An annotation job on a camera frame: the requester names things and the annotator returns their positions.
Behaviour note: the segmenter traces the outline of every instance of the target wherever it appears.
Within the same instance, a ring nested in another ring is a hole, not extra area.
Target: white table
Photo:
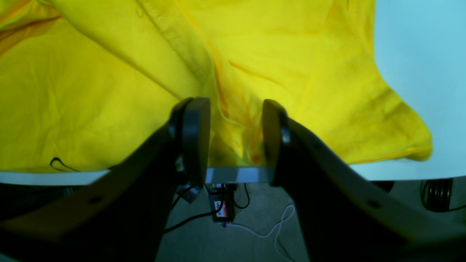
[[[354,165],[369,180],[466,175],[466,1],[378,0],[376,62],[387,83],[424,119],[433,136],[427,162],[406,159]],[[87,184],[105,174],[0,172],[0,182]]]

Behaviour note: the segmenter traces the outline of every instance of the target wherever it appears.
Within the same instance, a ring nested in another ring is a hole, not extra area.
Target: yellow shirt
[[[374,16],[372,0],[3,1],[0,170],[116,165],[186,97],[211,99],[210,165],[264,163],[266,98],[346,163],[426,160],[429,130],[377,70]]]

